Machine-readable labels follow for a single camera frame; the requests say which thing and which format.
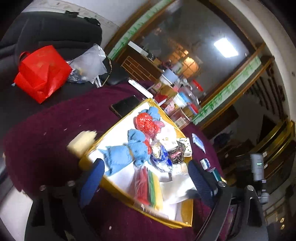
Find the fluorescent light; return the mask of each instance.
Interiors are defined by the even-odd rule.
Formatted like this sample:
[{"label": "fluorescent light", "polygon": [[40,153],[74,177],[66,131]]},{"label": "fluorescent light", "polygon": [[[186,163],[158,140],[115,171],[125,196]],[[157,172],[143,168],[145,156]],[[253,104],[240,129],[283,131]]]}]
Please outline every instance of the fluorescent light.
[{"label": "fluorescent light", "polygon": [[227,38],[222,38],[214,43],[214,46],[220,51],[220,53],[225,58],[230,58],[238,56],[239,53],[233,47],[233,45],[228,41]]}]

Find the food package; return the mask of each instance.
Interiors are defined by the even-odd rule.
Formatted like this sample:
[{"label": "food package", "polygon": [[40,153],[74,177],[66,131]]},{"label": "food package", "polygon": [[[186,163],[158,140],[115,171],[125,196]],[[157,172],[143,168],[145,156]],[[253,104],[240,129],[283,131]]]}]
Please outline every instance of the food package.
[{"label": "food package", "polygon": [[178,144],[178,147],[174,150],[169,151],[170,159],[173,164],[178,164],[181,162],[184,162],[184,153],[186,150],[185,144],[176,141]]},{"label": "food package", "polygon": [[172,172],[173,165],[169,159],[169,154],[159,140],[154,140],[151,143],[152,161],[156,168],[161,172]]}]

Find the cap of bottle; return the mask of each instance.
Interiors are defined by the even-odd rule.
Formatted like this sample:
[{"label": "cap of bottle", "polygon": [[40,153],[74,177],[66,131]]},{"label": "cap of bottle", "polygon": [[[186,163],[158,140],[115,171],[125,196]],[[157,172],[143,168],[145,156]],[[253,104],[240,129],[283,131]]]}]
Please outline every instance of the cap of bottle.
[{"label": "cap of bottle", "polygon": [[197,87],[197,89],[199,91],[203,91],[203,88],[201,87],[201,85],[196,80],[192,80],[192,83]]},{"label": "cap of bottle", "polygon": [[190,103],[189,105],[195,111],[195,113],[197,114],[198,113],[198,108],[195,106],[195,104]]}]

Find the red plastic bag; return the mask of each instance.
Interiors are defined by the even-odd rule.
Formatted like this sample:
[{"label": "red plastic bag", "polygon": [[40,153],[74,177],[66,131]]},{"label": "red plastic bag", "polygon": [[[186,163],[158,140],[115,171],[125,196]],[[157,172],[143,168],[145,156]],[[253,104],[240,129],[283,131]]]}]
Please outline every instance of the red plastic bag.
[{"label": "red plastic bag", "polygon": [[50,45],[36,50],[20,62],[14,82],[41,104],[66,82],[71,71],[71,67]]},{"label": "red plastic bag", "polygon": [[140,203],[149,205],[147,167],[136,170],[135,175],[135,199]]},{"label": "red plastic bag", "polygon": [[140,113],[136,117],[136,128],[150,138],[154,138],[157,133],[160,133],[164,126],[162,121],[153,121],[152,117],[146,112]]}]

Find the clear plastic bag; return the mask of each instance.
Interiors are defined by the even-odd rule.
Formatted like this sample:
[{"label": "clear plastic bag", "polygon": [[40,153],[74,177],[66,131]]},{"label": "clear plastic bag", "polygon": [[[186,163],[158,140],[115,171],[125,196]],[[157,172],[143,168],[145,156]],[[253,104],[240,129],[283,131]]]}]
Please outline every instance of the clear plastic bag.
[{"label": "clear plastic bag", "polygon": [[148,171],[147,167],[139,168],[135,172],[135,199],[145,205],[148,201]]},{"label": "clear plastic bag", "polygon": [[69,75],[68,81],[75,83],[89,81],[93,84],[98,75],[107,73],[103,64],[105,58],[104,50],[99,45],[94,44],[93,47],[70,62],[69,65],[73,71]]},{"label": "clear plastic bag", "polygon": [[156,139],[152,141],[150,146],[152,149],[152,161],[156,168],[161,172],[172,172],[173,165],[169,158],[169,154],[159,140]]}]

